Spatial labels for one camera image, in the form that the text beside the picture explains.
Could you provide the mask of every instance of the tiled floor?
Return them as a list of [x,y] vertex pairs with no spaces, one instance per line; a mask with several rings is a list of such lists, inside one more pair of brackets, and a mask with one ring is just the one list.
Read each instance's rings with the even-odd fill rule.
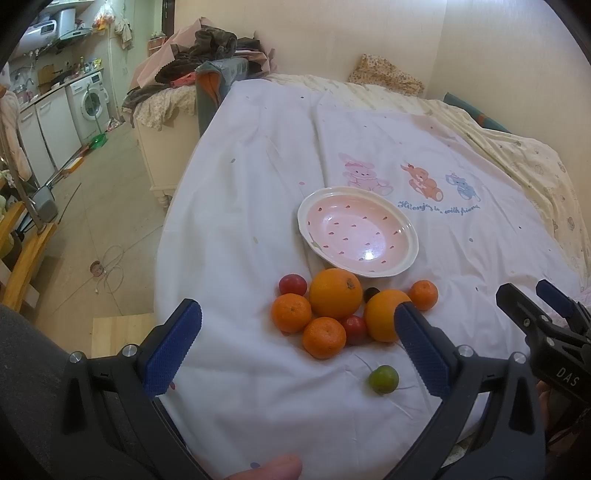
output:
[[[150,192],[150,181],[134,133],[124,124],[108,142],[53,189],[63,211],[81,184],[51,239],[39,273],[31,283],[40,292],[37,308],[23,308],[42,332],[66,351],[90,352],[92,319],[151,313],[154,262],[165,211]],[[113,294],[90,273],[111,245],[124,250],[109,276]],[[120,252],[114,248],[108,263]]]

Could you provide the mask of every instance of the white plate rim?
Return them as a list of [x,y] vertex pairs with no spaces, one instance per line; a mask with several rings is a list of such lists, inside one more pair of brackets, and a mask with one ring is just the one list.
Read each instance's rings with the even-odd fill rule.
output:
[[[398,263],[397,265],[395,265],[392,268],[389,268],[388,270],[385,270],[383,272],[374,272],[373,273],[373,272],[361,271],[361,270],[357,270],[357,269],[353,270],[351,268],[345,267],[344,265],[340,264],[338,261],[336,261],[332,258],[329,258],[329,256],[326,255],[322,251],[321,248],[314,245],[315,242],[312,239],[312,236],[310,235],[310,231],[308,230],[308,224],[307,224],[308,212],[310,211],[310,208],[319,200],[322,200],[322,199],[328,198],[328,197],[332,197],[332,196],[336,196],[336,195],[350,195],[350,196],[363,198],[363,199],[369,200],[370,202],[374,202],[374,203],[380,205],[381,207],[385,208],[389,213],[391,213],[403,226],[402,232],[408,239],[408,252],[407,252],[406,256],[404,257],[404,259],[400,263]],[[326,260],[331,265],[334,265],[337,268],[342,268],[344,270],[350,271],[351,273],[354,273],[355,275],[359,275],[360,277],[365,277],[365,278],[393,277],[395,275],[399,275],[402,272],[408,270],[412,266],[414,261],[417,259],[418,235],[417,235],[417,231],[414,229],[412,223],[410,222],[408,217],[404,214],[404,212],[402,212],[399,208],[397,208],[391,202],[387,201],[384,197],[382,197],[381,195],[378,195],[377,193],[374,193],[374,192],[362,190],[357,187],[344,187],[344,186],[325,187],[323,189],[316,190],[314,193],[311,193],[310,195],[308,195],[302,201],[302,203],[300,203],[300,207],[298,208],[298,211],[297,211],[297,222],[298,222],[298,227],[300,229],[301,236],[304,237],[304,239],[306,240],[306,242],[308,243],[308,245],[310,246],[310,248],[312,249],[312,251],[315,254],[322,257],[324,260]]]

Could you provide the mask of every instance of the cartoon mouse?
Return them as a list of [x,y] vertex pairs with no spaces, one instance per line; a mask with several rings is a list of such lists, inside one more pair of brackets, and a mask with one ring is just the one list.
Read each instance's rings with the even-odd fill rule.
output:
[[458,177],[454,172],[451,175],[445,175],[445,179],[448,184],[457,186],[457,192],[464,200],[471,200],[472,197],[476,197],[480,202],[480,197],[476,194],[474,188],[468,185],[466,179]]
[[384,197],[392,193],[394,188],[388,180],[377,178],[376,172],[372,170],[373,164],[357,161],[345,153],[339,153],[339,158],[345,162],[347,171],[343,175],[349,180],[349,187],[358,187]]
[[429,173],[424,168],[415,167],[408,164],[407,167],[400,165],[400,168],[410,173],[412,177],[408,184],[413,190],[425,195],[425,198],[433,199],[436,202],[443,200],[443,192],[437,188],[437,182],[429,178]]

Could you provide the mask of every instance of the bed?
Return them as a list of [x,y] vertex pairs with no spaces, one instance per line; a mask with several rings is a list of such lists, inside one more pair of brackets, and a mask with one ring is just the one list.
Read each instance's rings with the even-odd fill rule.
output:
[[[347,348],[319,362],[299,336],[272,327],[278,279],[310,280],[326,268],[298,232],[300,202],[350,184],[352,171],[367,174],[371,182],[353,183],[407,214],[420,252],[403,274],[362,285],[404,290],[428,278],[440,300],[427,319],[455,344],[497,358],[527,351],[495,306],[498,286],[510,281],[534,298],[547,278],[578,295],[589,239],[566,170],[546,145],[484,130],[434,100],[311,76],[270,78],[234,84],[173,197],[157,254],[156,317],[165,321],[188,297],[204,318],[176,389],[162,400],[214,477],[297,453],[305,479],[380,479],[438,400],[399,344]],[[400,389],[377,397],[365,380],[382,364],[396,367]]]

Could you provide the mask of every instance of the green broom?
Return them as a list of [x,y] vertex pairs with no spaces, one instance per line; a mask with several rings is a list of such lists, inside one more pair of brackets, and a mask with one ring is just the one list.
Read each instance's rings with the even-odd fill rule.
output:
[[[90,96],[90,85],[86,85],[86,92]],[[95,150],[97,148],[100,148],[107,143],[107,134],[101,133],[101,131],[100,131],[99,120],[96,117],[96,108],[94,109],[94,116],[95,116],[96,126],[99,129],[99,134],[96,137],[94,137],[92,140],[90,140],[90,144],[88,145],[88,147],[91,150]]]

